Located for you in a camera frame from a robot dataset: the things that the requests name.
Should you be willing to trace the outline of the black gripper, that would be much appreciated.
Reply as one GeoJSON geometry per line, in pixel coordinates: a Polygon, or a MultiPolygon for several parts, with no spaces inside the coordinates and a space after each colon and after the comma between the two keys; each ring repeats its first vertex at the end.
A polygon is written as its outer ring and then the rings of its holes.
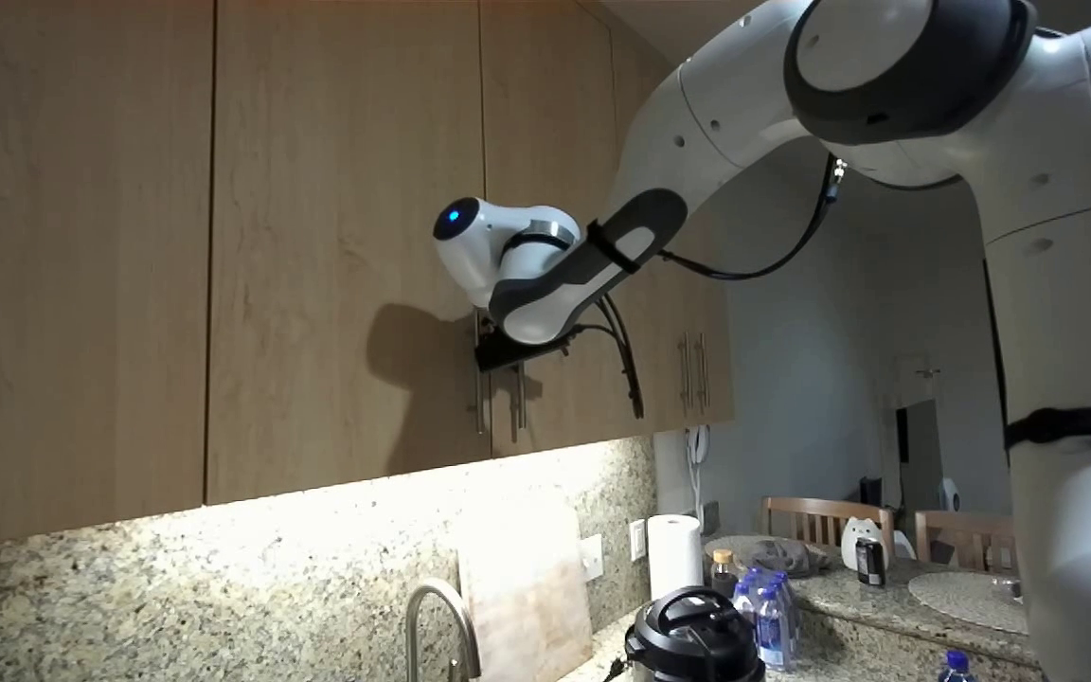
{"type": "Polygon", "coordinates": [[[524,340],[506,337],[497,322],[487,322],[487,320],[477,322],[474,364],[481,370],[516,369],[516,364],[526,364],[526,359],[546,355],[546,353],[557,353],[557,340],[524,345],[524,340]]]}

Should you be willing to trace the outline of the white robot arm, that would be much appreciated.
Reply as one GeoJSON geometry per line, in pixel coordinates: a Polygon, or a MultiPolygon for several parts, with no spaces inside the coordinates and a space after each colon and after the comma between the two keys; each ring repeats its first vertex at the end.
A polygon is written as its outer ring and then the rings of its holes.
{"type": "Polygon", "coordinates": [[[432,244],[520,359],[795,140],[866,186],[969,200],[1033,663],[1091,682],[1091,28],[1048,32],[1033,0],[757,0],[632,113],[596,219],[458,196],[432,244]]]}

